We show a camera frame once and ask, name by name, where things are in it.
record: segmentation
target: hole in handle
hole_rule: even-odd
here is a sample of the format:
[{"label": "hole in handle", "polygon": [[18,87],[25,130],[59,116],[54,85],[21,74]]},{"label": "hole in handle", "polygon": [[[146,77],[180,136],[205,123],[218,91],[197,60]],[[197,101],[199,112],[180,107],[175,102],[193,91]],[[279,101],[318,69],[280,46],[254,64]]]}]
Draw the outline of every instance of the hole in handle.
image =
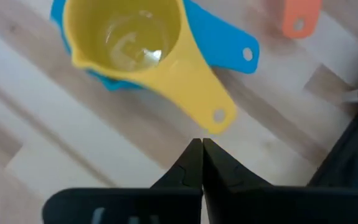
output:
[{"label": "hole in handle", "polygon": [[302,31],[304,28],[304,19],[298,18],[293,24],[293,29],[296,31]]},{"label": "hole in handle", "polygon": [[249,47],[245,47],[242,51],[243,57],[247,61],[251,61],[253,59],[253,52]]},{"label": "hole in handle", "polygon": [[217,109],[214,111],[214,121],[216,123],[221,123],[226,118],[226,113],[223,109]]}]

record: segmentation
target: measuring cup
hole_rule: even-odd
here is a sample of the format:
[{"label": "measuring cup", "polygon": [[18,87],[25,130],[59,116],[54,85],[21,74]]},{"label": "measuring cup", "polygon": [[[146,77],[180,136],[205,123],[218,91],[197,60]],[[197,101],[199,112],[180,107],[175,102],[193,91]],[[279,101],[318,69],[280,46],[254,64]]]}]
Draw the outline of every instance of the measuring cup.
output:
[{"label": "measuring cup", "polygon": [[[64,6],[65,0],[54,0],[50,18],[57,23],[65,48],[70,52],[62,24]],[[254,37],[213,16],[190,0],[184,0],[184,7],[195,42],[209,65],[243,73],[255,72],[259,44]],[[130,82],[107,78],[94,71],[88,73],[96,76],[108,90],[139,88]]]},{"label": "measuring cup", "polygon": [[290,38],[310,36],[316,28],[322,0],[286,0],[283,33]]},{"label": "measuring cup", "polygon": [[68,0],[64,31],[72,62],[165,96],[211,133],[236,107],[202,57],[177,0]]}]

